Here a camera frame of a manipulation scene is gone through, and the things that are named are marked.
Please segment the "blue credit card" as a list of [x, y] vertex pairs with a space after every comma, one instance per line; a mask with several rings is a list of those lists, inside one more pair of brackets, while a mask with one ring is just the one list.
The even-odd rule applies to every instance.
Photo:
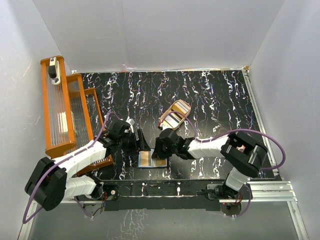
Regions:
[[140, 169], [157, 169], [157, 168], [162, 168], [162, 167], [155, 167], [155, 160], [158, 159], [158, 158], [153, 158], [153, 157], [152, 157], [153, 152], [154, 152], [154, 149], [152, 148], [152, 149], [151, 149], [151, 166], [150, 166], [150, 167], [144, 167], [144, 168], [140, 168], [140, 167], [139, 167], [139, 154], [138, 154], [137, 167], [140, 168]]

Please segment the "gold VIP card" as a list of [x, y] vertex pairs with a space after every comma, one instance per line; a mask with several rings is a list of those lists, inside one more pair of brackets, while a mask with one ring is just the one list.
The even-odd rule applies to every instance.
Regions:
[[168, 165], [167, 159], [156, 159], [155, 167], [156, 168], [165, 168]]

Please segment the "white magnetic stripe card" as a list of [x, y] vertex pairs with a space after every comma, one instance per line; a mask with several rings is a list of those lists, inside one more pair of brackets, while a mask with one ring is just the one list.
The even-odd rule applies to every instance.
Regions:
[[166, 118], [163, 120], [163, 123], [168, 125], [172, 129], [176, 129], [181, 124], [181, 120], [177, 117], [175, 117], [172, 114], [169, 114], [166, 116]]

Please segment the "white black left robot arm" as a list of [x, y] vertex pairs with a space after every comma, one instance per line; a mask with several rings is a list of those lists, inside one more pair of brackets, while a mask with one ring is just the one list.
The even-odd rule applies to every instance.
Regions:
[[132, 119], [118, 119], [111, 128], [101, 129], [93, 140], [79, 149], [54, 159], [41, 158], [24, 191], [46, 211], [72, 197], [88, 195], [93, 200], [99, 199], [103, 195], [102, 185], [89, 176], [76, 174], [118, 150], [129, 156], [150, 151], [142, 130], [134, 131], [133, 123]]

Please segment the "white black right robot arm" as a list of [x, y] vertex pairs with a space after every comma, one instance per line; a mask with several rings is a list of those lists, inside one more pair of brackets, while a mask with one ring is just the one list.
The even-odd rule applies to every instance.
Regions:
[[267, 147], [249, 136], [245, 131], [231, 130], [226, 136], [200, 139], [182, 138], [168, 128], [155, 140], [153, 159], [167, 159], [176, 155], [183, 160], [219, 157], [233, 166], [224, 183], [210, 189], [213, 198], [236, 198], [241, 188], [256, 178], [268, 155]]

